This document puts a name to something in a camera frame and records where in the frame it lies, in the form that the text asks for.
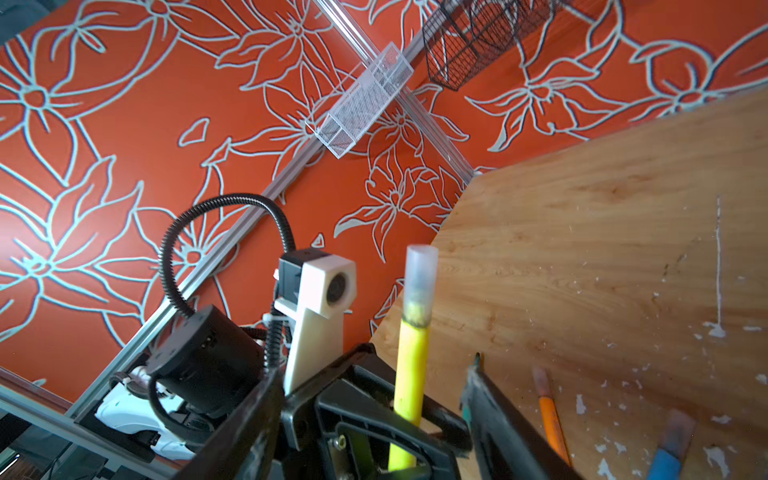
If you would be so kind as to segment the blue marker pen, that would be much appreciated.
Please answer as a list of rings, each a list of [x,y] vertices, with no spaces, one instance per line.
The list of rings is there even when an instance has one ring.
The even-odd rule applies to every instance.
[[[658,444],[646,478],[648,480],[678,480],[697,422],[686,413],[669,412],[665,431]]]

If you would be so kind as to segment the orange marker pen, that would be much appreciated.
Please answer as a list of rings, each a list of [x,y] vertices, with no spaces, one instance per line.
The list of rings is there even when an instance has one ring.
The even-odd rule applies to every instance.
[[[548,373],[542,367],[533,366],[532,376],[538,395],[547,443],[567,465],[571,465],[571,457],[565,442]]]

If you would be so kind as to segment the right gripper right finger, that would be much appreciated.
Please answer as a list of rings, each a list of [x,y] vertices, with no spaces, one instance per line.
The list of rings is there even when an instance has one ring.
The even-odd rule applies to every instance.
[[[580,475],[489,378],[475,354],[460,400],[482,479],[578,479]]]

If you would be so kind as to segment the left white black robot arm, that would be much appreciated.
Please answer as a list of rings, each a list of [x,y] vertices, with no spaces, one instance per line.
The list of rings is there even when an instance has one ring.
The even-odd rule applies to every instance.
[[[282,255],[271,306],[258,327],[215,306],[195,308],[177,285],[173,250],[194,220],[227,206],[273,219]],[[357,268],[298,249],[270,199],[225,194],[180,214],[165,233],[163,289],[182,321],[151,354],[141,379],[121,375],[99,407],[114,428],[179,448],[182,479],[456,479],[472,441],[467,424],[432,399],[425,431],[394,410],[395,373],[364,343],[343,344]]]

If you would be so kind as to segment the yellow marker pen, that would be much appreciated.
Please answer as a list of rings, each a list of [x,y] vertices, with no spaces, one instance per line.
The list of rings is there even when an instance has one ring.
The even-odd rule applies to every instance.
[[[422,418],[438,259],[431,245],[407,248],[393,409],[415,426]]]

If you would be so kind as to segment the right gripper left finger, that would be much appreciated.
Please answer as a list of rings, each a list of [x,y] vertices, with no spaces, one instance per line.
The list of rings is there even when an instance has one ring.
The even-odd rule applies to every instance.
[[[177,479],[266,479],[285,401],[283,373],[269,371]]]

